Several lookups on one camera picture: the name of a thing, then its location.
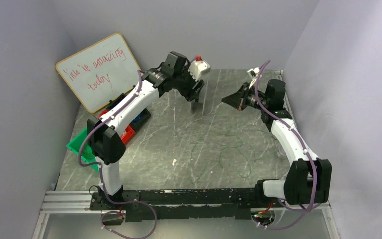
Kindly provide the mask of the white perforated filament spool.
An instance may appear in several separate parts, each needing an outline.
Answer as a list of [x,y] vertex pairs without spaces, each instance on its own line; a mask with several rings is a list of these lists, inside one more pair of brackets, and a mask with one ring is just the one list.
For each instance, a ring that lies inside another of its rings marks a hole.
[[207,94],[207,84],[208,84],[208,76],[209,73],[205,73],[202,75],[202,81],[204,81],[204,85],[199,92],[199,97],[193,100],[190,104],[190,114],[194,115],[203,115],[204,114],[204,105],[206,102],[206,94]]

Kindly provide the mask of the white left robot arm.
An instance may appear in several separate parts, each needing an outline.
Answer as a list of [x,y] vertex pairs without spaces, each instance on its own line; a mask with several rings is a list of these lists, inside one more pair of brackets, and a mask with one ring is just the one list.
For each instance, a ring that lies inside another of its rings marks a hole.
[[85,143],[99,167],[99,192],[110,202],[123,201],[119,162],[126,151],[121,140],[126,128],[149,104],[172,89],[188,102],[197,100],[204,86],[203,76],[210,69],[209,63],[199,56],[189,61],[186,56],[171,51],[158,67],[139,71],[137,85],[117,105],[99,118],[87,121]]

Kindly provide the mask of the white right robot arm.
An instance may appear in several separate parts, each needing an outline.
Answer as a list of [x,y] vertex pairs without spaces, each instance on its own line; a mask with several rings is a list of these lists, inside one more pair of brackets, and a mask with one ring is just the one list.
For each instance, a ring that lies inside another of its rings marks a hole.
[[290,169],[284,180],[258,181],[261,197],[284,199],[290,205],[325,203],[329,198],[332,165],[329,160],[320,159],[302,139],[290,112],[284,108],[285,93],[281,80],[269,80],[264,92],[245,82],[221,101],[239,111],[246,107],[259,109],[262,122],[289,161]]

